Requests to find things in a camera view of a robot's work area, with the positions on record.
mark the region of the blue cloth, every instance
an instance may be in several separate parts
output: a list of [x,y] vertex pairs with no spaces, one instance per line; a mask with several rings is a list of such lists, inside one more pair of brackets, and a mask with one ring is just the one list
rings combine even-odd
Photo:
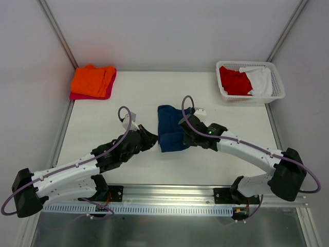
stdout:
[[[190,114],[191,108],[185,110],[185,114]],[[171,105],[160,105],[158,107],[158,136],[161,152],[181,151],[189,148],[183,144],[184,130],[178,125],[183,118],[181,110],[175,109]]]

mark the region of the folded orange towel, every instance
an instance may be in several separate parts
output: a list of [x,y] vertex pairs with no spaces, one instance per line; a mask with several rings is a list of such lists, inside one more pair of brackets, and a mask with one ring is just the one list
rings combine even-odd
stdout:
[[116,70],[112,66],[96,68],[92,64],[77,68],[71,83],[71,92],[93,97],[105,97],[106,89]]

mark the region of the white laundry basket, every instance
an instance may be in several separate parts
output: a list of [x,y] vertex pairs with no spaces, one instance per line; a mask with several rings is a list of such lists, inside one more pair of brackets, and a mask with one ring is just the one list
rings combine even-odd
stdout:
[[[271,96],[240,96],[240,95],[227,95],[224,92],[221,76],[220,67],[224,66],[227,69],[239,71],[240,67],[259,67],[264,66],[271,70],[272,87],[273,92]],[[279,72],[276,66],[269,62],[248,62],[248,61],[219,61],[216,64],[216,74],[218,80],[218,86],[220,87],[221,99],[224,102],[231,103],[270,103],[275,99],[282,99],[285,96],[284,87],[279,76]]]

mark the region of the red folded cloth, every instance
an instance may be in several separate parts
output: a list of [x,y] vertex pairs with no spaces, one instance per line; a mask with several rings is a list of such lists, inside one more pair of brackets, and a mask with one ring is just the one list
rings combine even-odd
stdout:
[[222,66],[220,76],[222,86],[228,95],[251,95],[249,92],[252,90],[252,86],[245,72],[240,73]]
[[116,76],[117,76],[117,70],[115,69],[115,72],[111,77],[111,81],[109,82],[108,87],[106,89],[105,97],[93,97],[93,96],[89,96],[89,95],[75,94],[75,93],[71,92],[70,100],[76,100],[76,99],[100,99],[100,100],[104,100],[104,99],[109,99],[110,96],[111,96],[112,87],[113,87],[113,83],[114,83],[114,80],[115,80]]

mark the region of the table surface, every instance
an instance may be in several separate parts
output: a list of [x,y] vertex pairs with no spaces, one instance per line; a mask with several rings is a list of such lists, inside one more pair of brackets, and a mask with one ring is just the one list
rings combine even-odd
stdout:
[[[276,147],[265,106],[225,105],[219,98],[215,73],[118,72],[109,100],[75,101],[58,166],[123,134],[125,129],[117,117],[120,106],[129,107],[137,114],[138,124],[157,134],[157,107],[170,104],[180,109],[186,95],[193,97],[196,107],[207,111],[206,125],[215,122],[249,140]],[[263,173],[230,154],[201,147],[161,153],[156,144],[103,176],[108,183],[122,184],[231,185],[238,176]]]

